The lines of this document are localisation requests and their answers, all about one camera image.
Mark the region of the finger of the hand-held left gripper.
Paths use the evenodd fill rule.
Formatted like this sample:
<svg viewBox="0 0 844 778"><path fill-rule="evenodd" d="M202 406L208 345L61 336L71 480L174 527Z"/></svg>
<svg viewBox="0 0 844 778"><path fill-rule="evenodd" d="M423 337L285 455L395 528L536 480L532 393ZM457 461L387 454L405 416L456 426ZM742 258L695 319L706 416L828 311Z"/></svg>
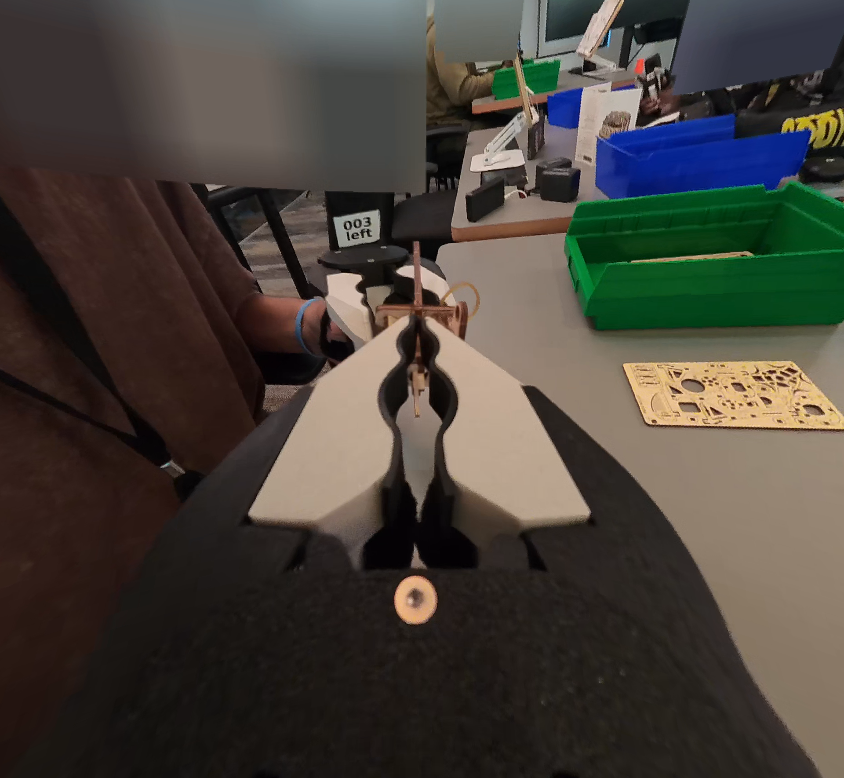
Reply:
<svg viewBox="0 0 844 778"><path fill-rule="evenodd" d="M447 293L447 281L439 272L425 266L419 269L422 303L438 305ZM394 295L398 302L412 304L415 301L415 269L402 266L394 272Z"/></svg>
<svg viewBox="0 0 844 778"><path fill-rule="evenodd" d="M374 337L374 320L363 276L340 272L327 275L326 308L329 318L343 331L357 351Z"/></svg>

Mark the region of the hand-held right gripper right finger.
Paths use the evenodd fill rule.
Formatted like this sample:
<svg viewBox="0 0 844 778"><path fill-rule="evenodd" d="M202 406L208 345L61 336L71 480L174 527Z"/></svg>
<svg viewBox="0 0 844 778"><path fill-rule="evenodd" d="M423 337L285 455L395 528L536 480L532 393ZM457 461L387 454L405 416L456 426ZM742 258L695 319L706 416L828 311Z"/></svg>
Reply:
<svg viewBox="0 0 844 778"><path fill-rule="evenodd" d="M418 327L440 420L417 525L431 569L473 569L500 537L586 523L591 510L527 389L432 320Z"/></svg>

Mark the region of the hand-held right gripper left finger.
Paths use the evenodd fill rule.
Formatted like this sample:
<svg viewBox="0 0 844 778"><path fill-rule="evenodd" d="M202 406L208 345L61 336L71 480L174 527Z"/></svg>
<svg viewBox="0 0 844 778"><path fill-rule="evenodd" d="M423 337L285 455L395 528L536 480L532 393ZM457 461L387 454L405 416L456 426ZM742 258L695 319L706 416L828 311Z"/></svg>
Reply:
<svg viewBox="0 0 844 778"><path fill-rule="evenodd" d="M404 569L415 548L397 414L418 323L404 318L317 381L248 511L258 526L335 537L353 565Z"/></svg>

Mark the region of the long wooden model strip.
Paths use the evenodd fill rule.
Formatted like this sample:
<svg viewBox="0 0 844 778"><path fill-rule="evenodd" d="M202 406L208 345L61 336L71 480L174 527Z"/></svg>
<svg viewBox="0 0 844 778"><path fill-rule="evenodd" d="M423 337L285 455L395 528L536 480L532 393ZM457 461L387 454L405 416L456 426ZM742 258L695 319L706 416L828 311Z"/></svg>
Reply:
<svg viewBox="0 0 844 778"><path fill-rule="evenodd" d="M427 366L421 346L421 330L423 329L424 313L424 292L421 281L420 248L419 243L414 242L413 246L413 267L414 267L414 300L412 303L413 314L416 318L416 337L414 361L408 368L408 382L413 396L414 414L420 417L420 398L427 387Z"/></svg>

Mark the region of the wooden model body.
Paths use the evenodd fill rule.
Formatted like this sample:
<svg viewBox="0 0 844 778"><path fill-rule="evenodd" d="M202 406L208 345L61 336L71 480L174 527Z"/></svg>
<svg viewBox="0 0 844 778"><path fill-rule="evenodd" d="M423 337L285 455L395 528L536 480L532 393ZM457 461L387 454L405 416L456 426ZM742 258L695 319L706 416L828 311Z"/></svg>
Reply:
<svg viewBox="0 0 844 778"><path fill-rule="evenodd" d="M375 333L378 334L398 319L409 316L436 322L463 339L469 321L469 308L465 302L453 306L447 304L384 303L375 310Z"/></svg>

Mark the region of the tan rubber band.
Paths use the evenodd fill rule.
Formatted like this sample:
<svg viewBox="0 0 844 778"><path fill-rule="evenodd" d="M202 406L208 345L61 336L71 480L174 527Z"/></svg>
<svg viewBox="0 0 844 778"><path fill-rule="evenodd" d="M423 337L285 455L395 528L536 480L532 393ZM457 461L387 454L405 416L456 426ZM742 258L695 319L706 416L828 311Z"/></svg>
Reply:
<svg viewBox="0 0 844 778"><path fill-rule="evenodd" d="M441 297L440 299L440 306L447 307L447 300L457 291L461 289L470 289L474 295L475 303L472 310L467 315L467 321L471 320L477 313L480 308L480 292L478 291L477 287L475 287L471 282L468 281L460 281L449 288L449 290Z"/></svg>

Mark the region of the laser-cut wooden parts sheet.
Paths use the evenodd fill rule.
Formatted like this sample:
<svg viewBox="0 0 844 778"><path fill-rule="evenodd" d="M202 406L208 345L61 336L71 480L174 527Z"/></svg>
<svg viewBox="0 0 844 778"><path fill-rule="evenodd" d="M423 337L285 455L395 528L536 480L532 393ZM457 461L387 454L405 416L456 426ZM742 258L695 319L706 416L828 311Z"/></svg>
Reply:
<svg viewBox="0 0 844 778"><path fill-rule="evenodd" d="M843 429L842 413L794 362L628 362L623 368L650 426Z"/></svg>

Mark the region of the person's left hand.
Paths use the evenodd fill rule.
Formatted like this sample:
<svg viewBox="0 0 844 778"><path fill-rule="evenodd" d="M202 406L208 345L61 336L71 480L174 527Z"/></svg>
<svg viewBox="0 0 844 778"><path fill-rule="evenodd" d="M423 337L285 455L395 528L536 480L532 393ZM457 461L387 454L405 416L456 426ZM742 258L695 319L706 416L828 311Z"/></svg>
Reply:
<svg viewBox="0 0 844 778"><path fill-rule="evenodd" d="M330 364L336 365L353 354L353 343L328 314L327 305L322 320L322 348Z"/></svg>

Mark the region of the blue wristband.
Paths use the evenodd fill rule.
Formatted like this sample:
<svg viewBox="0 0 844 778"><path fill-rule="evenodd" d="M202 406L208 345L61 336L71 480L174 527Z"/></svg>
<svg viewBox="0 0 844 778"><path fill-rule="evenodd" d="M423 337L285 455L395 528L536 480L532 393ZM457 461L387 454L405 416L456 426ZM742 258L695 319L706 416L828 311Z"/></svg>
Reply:
<svg viewBox="0 0 844 778"><path fill-rule="evenodd" d="M301 302L294 321L294 336L299 352L313 358L325 357L322 348L322 320L325 311L324 298L311 298Z"/></svg>

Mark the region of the flat black box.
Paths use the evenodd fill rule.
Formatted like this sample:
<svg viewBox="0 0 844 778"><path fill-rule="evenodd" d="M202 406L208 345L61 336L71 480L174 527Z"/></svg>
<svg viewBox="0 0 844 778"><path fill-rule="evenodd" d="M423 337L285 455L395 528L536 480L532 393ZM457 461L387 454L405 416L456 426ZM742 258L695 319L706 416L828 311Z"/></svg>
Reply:
<svg viewBox="0 0 844 778"><path fill-rule="evenodd" d="M466 217L469 223L477 223L505 202L506 183L504 178L481 183L480 186L465 195Z"/></svg>

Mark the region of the white board stand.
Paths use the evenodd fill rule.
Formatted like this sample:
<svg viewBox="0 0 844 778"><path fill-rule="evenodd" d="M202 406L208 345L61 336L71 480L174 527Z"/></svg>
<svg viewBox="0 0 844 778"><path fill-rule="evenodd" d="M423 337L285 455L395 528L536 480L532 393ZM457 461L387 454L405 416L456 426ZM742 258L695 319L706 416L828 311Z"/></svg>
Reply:
<svg viewBox="0 0 844 778"><path fill-rule="evenodd" d="M473 173L487 171L501 171L511 168L525 166L526 159L520 148L510 149L509 146L516 141L523 130L531 130L538 124L538 111L533 108L531 96L533 93L528 89L522 62L518 55L513 60L513 70L517 82L518 96L522 111L514 116L504 128L485 146L480 154L472 157L469 170Z"/></svg>

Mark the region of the black cube box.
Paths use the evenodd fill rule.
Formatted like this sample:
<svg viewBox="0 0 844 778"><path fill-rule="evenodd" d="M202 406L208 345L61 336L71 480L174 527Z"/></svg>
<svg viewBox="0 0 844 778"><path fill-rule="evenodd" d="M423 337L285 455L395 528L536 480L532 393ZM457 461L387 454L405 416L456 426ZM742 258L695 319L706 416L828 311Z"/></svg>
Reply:
<svg viewBox="0 0 844 778"><path fill-rule="evenodd" d="M568 157L555 157L535 164L534 193L543 201L574 202L582 172Z"/></svg>

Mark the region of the small green plastic bin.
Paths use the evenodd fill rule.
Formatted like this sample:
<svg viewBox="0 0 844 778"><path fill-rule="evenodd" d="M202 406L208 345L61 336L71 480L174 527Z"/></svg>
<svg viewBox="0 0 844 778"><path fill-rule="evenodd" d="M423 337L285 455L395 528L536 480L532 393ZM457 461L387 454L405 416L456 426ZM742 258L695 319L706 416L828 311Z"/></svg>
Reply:
<svg viewBox="0 0 844 778"><path fill-rule="evenodd" d="M560 60L526 59L522 62L522 75L526 87L536 95L557 91L560 76ZM494 72L492 94L496 100L519 96L515 66L501 67Z"/></svg>

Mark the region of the wooden sheet in bin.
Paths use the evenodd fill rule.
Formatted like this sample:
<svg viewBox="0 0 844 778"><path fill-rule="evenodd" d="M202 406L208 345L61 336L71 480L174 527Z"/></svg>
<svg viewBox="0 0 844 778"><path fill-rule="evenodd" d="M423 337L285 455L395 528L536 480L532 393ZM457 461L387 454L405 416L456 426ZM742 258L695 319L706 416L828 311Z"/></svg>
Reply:
<svg viewBox="0 0 844 778"><path fill-rule="evenodd" d="M691 262L691 261L726 261L729 259L743 259L743 258L754 258L754 254L750 251L731 251L731 252L723 252L723 253L712 253L712 254L697 254L697 255L685 255L685 256L667 256L667 257L656 257L656 258L644 258L644 259L632 259L629 263L630 264L663 264L663 263L674 263L674 262Z"/></svg>

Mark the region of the black chair frame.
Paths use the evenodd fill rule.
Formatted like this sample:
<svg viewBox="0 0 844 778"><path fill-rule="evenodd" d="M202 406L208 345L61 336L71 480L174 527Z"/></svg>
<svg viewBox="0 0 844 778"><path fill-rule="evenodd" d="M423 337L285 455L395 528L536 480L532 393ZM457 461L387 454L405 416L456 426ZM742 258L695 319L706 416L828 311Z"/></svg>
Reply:
<svg viewBox="0 0 844 778"><path fill-rule="evenodd" d="M240 245L226 219L224 209L240 201L256 199L265 221L269 225L275 243L280 251L284 265L290 279L294 284L300 298L307 299L311 296L306 274L301 262L295 252L290 235L287 232L280 210L273 201L271 191L264 188L225 186L220 189L211 190L207 193L205 207L211 215L216 227L226 240L226 243L233 250L238 261L247 270L251 270L246 256L244 256Z"/></svg>

